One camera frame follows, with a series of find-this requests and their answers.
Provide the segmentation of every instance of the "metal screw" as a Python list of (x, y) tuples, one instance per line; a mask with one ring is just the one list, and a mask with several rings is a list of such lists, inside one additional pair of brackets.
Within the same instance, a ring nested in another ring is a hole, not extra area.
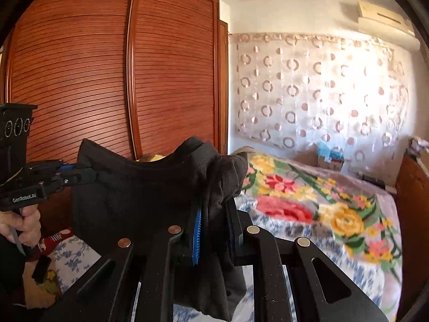
[(179, 233), (180, 231), (182, 231), (182, 228), (178, 225), (172, 225), (168, 228), (169, 233)]
[(306, 237), (300, 237), (297, 240), (297, 243), (301, 246), (301, 247), (308, 247), (310, 245), (310, 240)]
[(126, 248), (131, 245), (131, 240), (128, 238), (122, 238), (117, 242), (117, 245), (121, 248)]
[(260, 229), (256, 225), (251, 225), (247, 227), (247, 232), (256, 235), (259, 233)]

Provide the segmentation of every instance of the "white wall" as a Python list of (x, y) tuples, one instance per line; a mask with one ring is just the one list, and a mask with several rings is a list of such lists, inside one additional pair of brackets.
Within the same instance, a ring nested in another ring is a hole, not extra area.
[(230, 29), (231, 23), (231, 7), (227, 3), (219, 0), (219, 19), (228, 23), (228, 30)]
[[(352, 38), (368, 39), (370, 36), (359, 33), (357, 0), (254, 0), (242, 2), (230, 8), (230, 32), (290, 32), (328, 34)], [(403, 66), (408, 81), (408, 116), (402, 129), (400, 144), (407, 146), (407, 136), (415, 134), (428, 138), (429, 133), (429, 70), (420, 52), (410, 53), (401, 47), (393, 46), (396, 54), (404, 59)], [(234, 98), (236, 85), (231, 78), (230, 98)], [(230, 105), (230, 118), (236, 115), (237, 106)], [(237, 136), (237, 128), (230, 126), (230, 152), (243, 145), (262, 148)], [(277, 155), (284, 151), (275, 148), (264, 149)]]

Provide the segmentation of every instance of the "wooden wardrobe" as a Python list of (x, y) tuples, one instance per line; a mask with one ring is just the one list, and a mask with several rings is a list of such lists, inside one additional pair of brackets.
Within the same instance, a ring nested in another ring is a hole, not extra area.
[(226, 153), (220, 28), (219, 0), (35, 0), (0, 67), (0, 103), (38, 105), (27, 161), (75, 162), (83, 138), (132, 159), (190, 136)]

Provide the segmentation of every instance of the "yellow flower print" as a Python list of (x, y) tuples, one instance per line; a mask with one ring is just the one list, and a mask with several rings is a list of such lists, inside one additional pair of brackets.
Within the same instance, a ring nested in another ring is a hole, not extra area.
[(258, 195), (269, 195), (270, 191), (270, 189), (262, 187), (258, 189)]
[(349, 196), (348, 193), (340, 192), (339, 195), (340, 195), (341, 198), (343, 198), (345, 200), (349, 200), (350, 199), (350, 196)]
[(259, 186), (263, 186), (263, 187), (269, 187), (266, 183), (265, 183), (265, 175), (263, 175), (262, 173), (256, 173), (256, 183), (258, 183)]
[(346, 210), (348, 209), (347, 205), (344, 202), (337, 202), (334, 204), (320, 204), (319, 205), (319, 221), (323, 224), (325, 224), (326, 226), (330, 226), (331, 225), (331, 221), (333, 219), (333, 217), (335, 216), (335, 214), (338, 211), (341, 210)]
[(392, 253), (390, 251), (383, 253), (380, 257), (381, 260), (391, 261), (393, 259)]
[(378, 262), (379, 262), (378, 258), (373, 253), (371, 253), (371, 252), (365, 254), (364, 258), (365, 258), (366, 261), (368, 261), (370, 263), (378, 264)]
[(258, 195), (269, 195), (270, 187), (265, 183), (265, 175), (262, 173), (256, 173), (256, 185), (259, 187), (257, 194)]
[(386, 218), (382, 220), (383, 225), (387, 228), (391, 228), (393, 226), (393, 221), (392, 219)]
[(346, 251), (350, 258), (353, 258), (353, 249), (351, 249), (349, 246), (345, 245)]
[(374, 228), (366, 229), (366, 233), (368, 234), (369, 237), (377, 237), (378, 235), (377, 229), (374, 229)]
[(325, 193), (326, 195), (331, 195), (331, 190), (328, 188), (321, 188), (320, 191), (322, 191), (323, 193)]
[(363, 232), (363, 221), (362, 218), (351, 209), (340, 209), (338, 210), (332, 220), (332, 230), (341, 236), (352, 236)]
[(269, 195), (275, 196), (275, 197), (288, 198), (288, 197), (291, 197), (292, 193), (288, 190), (286, 190), (285, 192), (282, 192), (280, 190), (271, 189), (269, 190)]
[(311, 200), (316, 202), (317, 196), (313, 191), (313, 188), (310, 186), (300, 186), (295, 190), (295, 193), (292, 194), (292, 198), (297, 201)]
[(49, 270), (48, 273), (46, 274), (46, 278), (52, 281), (52, 279), (55, 278), (55, 272), (53, 270)]
[(250, 160), (253, 168), (261, 172), (262, 174), (273, 174), (275, 164), (271, 157), (264, 155), (255, 155)]

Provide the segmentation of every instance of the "cardboard box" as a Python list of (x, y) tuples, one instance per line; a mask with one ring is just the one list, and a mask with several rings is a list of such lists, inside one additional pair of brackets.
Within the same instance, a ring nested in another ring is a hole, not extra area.
[(340, 172), (343, 167), (344, 160), (338, 160), (335, 158), (326, 158), (324, 156), (318, 155), (317, 157), (317, 167), (324, 168), (326, 170), (332, 170)]

